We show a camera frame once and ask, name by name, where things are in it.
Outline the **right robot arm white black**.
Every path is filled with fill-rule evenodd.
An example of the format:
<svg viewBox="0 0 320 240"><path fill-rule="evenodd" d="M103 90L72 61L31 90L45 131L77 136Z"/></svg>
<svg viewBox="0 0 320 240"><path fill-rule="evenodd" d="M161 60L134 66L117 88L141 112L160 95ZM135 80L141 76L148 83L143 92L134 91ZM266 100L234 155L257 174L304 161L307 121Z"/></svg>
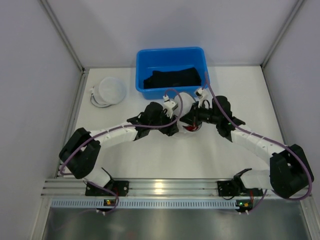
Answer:
<svg viewBox="0 0 320 240"><path fill-rule="evenodd" d="M187 104L177 109L183 130L197 131L202 123L215 125L221 137L242 146L268 165L265 170L248 167L236 173L232 180L238 188L271 190L279 197L289 199L313 183L314 175L299 145L286 146L253 133L244 121L233 116L225 96L213 98L208 107L204 101L196 101L191 96L187 99Z"/></svg>

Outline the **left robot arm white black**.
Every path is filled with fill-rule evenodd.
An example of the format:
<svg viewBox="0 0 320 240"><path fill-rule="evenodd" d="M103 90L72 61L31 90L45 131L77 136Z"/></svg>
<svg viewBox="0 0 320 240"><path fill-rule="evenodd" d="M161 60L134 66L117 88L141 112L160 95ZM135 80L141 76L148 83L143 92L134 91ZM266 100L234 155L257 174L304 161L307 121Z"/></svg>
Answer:
<svg viewBox="0 0 320 240"><path fill-rule="evenodd" d="M140 140L151 130L171 137L179 132L177 121L182 111L183 105L174 100L164 104L151 102L143 112L114 127L91 131L78 128L59 153L60 173L63 175L68 169L70 175L84 180L91 190L115 196L114 178L98 164L101 149Z"/></svg>

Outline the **red bra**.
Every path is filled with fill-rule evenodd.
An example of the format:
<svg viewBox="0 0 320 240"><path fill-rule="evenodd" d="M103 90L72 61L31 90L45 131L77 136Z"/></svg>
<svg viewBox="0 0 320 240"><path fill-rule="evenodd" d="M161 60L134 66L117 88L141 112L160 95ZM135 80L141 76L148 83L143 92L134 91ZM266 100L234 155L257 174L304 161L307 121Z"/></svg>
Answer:
<svg viewBox="0 0 320 240"><path fill-rule="evenodd" d="M196 132L196 131L199 129L199 126L187 125L187 126L183 126L183 128L184 128L187 132Z"/></svg>

